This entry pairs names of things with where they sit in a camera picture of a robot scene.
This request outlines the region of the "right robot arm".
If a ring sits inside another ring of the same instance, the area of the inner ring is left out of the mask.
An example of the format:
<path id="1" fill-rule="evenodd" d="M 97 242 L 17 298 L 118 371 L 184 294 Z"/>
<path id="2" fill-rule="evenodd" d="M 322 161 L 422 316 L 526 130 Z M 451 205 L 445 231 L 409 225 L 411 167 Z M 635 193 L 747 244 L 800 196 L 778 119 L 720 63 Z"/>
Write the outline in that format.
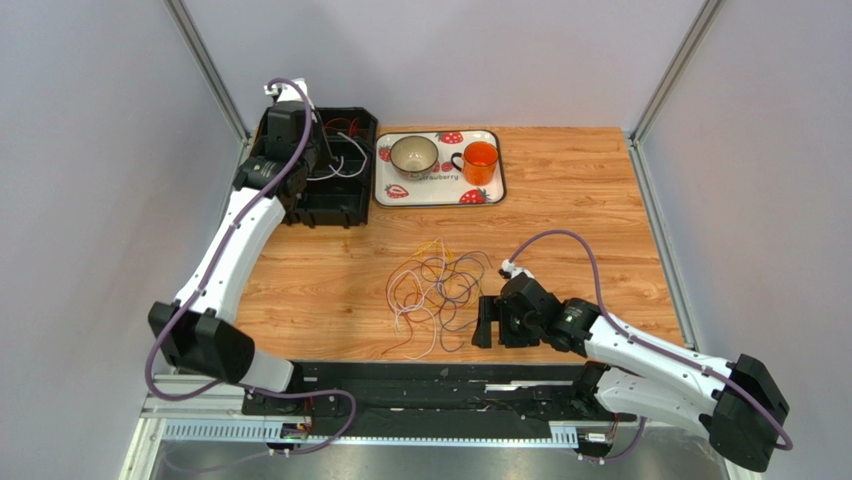
<path id="1" fill-rule="evenodd" d="M 573 383 L 582 400 L 679 427 L 744 469 L 766 471 L 773 453 L 788 445 L 780 431 L 789 404 L 752 356 L 729 361 L 678 347 L 592 302 L 560 300 L 526 274 L 498 295 L 480 297 L 473 344 L 491 347 L 493 326 L 507 348 L 547 344 L 585 358 Z"/>

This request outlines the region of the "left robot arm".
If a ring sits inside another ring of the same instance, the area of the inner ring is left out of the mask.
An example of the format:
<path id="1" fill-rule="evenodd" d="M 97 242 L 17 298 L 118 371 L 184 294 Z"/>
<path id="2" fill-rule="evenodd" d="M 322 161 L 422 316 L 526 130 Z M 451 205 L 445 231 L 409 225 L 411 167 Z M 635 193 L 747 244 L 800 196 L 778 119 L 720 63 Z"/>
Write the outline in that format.
<path id="1" fill-rule="evenodd" d="M 262 154 L 237 170 L 226 213 L 201 263 L 169 303 L 152 305 L 153 351 L 172 367 L 267 392 L 287 390 L 294 365 L 262 351 L 235 327 L 239 301 L 267 240 L 307 185 L 313 110 L 305 101 L 269 107 Z"/>

